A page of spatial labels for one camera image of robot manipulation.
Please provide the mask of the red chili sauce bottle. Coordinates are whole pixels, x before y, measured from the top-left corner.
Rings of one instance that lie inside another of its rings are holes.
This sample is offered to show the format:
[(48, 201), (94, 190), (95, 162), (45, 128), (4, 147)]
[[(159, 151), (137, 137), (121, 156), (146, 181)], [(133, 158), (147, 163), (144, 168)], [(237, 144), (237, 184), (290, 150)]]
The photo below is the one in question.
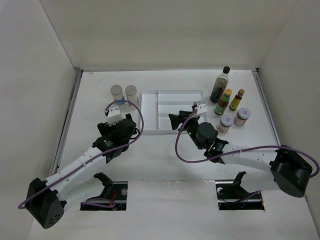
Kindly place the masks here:
[(232, 94), (232, 90), (230, 88), (227, 88), (224, 91), (223, 95), (221, 96), (221, 98), (219, 99), (219, 101), (215, 107), (214, 113), (216, 115), (221, 116), (224, 114), (224, 112), (229, 104), (231, 94)]

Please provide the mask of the small jar red label back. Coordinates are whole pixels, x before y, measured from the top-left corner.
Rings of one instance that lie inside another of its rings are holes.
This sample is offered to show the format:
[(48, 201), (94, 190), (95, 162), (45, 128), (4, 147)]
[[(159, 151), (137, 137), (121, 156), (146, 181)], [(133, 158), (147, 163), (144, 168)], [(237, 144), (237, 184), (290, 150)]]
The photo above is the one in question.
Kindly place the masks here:
[(242, 127), (246, 121), (250, 118), (251, 116), (251, 111), (247, 107), (241, 107), (236, 116), (234, 117), (233, 123), (238, 126)]

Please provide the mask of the tall dark soy sauce bottle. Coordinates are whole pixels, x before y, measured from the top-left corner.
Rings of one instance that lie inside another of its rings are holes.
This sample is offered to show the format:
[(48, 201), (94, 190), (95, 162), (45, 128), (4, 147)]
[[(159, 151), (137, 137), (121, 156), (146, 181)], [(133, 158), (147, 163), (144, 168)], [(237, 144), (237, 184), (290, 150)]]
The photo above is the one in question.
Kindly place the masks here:
[(224, 93), (229, 83), (229, 78), (228, 78), (229, 72), (230, 72), (230, 67), (225, 66), (222, 70), (222, 74), (216, 78), (215, 83), (213, 85), (213, 89), (211, 91), (211, 95), (210, 95), (211, 102), (215, 104), (218, 103), (219, 99), (221, 98), (222, 94)]

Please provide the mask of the small yellow label bottle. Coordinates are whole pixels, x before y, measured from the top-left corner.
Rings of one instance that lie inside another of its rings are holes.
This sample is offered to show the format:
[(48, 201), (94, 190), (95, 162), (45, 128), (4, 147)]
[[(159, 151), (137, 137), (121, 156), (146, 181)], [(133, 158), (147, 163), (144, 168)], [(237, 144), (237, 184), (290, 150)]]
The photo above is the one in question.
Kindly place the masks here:
[(245, 93), (244, 89), (240, 89), (237, 92), (237, 94), (235, 95), (235, 97), (233, 98), (231, 103), (229, 104), (229, 109), (231, 111), (235, 111), (238, 108), (238, 106), (239, 106), (239, 104), (240, 104), (240, 102), (241, 102), (241, 100), (243, 98), (244, 93)]

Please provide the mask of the small jar red label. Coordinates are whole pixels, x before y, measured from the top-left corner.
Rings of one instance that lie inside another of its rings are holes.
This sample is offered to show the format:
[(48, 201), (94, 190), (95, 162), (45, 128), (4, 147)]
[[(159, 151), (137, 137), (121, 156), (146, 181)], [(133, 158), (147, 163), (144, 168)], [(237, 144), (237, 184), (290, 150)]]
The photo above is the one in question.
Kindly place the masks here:
[(225, 134), (228, 132), (230, 127), (234, 123), (234, 117), (232, 115), (226, 114), (220, 118), (220, 121), (217, 125), (217, 131), (219, 133)]
[(241, 107), (236, 116), (234, 117), (233, 123), (238, 126), (242, 127), (246, 121), (250, 118), (251, 116), (251, 111), (247, 107)]

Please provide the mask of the spice jar silver lid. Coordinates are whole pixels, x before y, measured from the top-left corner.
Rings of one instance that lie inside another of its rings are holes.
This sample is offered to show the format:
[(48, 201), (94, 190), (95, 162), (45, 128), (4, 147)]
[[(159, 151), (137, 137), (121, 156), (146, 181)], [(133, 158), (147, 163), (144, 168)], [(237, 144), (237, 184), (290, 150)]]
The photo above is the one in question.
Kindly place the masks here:
[(134, 85), (128, 85), (125, 88), (126, 98), (129, 101), (129, 104), (139, 105), (139, 97), (137, 94), (137, 88)]
[(123, 94), (122, 87), (118, 84), (113, 85), (110, 88), (110, 92), (113, 96), (113, 99), (115, 101), (115, 105), (120, 109), (124, 109), (126, 107), (125, 97)]

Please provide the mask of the small jar red label front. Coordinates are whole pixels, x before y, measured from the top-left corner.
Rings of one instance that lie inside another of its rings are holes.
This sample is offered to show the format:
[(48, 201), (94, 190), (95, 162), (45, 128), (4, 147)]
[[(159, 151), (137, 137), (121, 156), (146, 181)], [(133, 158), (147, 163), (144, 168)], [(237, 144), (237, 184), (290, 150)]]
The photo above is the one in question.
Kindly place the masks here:
[(230, 127), (234, 123), (234, 117), (232, 115), (226, 114), (220, 118), (220, 121), (217, 125), (217, 131), (219, 133), (225, 134), (228, 132)]

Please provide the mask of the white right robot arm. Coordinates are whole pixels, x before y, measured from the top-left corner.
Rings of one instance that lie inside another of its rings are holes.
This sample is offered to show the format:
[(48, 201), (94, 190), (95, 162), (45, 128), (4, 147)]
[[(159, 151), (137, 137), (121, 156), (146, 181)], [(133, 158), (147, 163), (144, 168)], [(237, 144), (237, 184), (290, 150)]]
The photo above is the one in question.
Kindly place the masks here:
[(296, 198), (305, 195), (310, 178), (320, 172), (320, 166), (310, 155), (284, 145), (263, 145), (246, 148), (218, 137), (209, 122), (199, 123), (207, 106), (195, 102), (191, 111), (168, 114), (171, 128), (178, 134), (186, 132), (195, 146), (204, 151), (204, 162), (239, 165), (257, 169), (256, 173), (239, 172), (233, 180), (232, 192), (238, 198), (264, 190), (281, 190)]

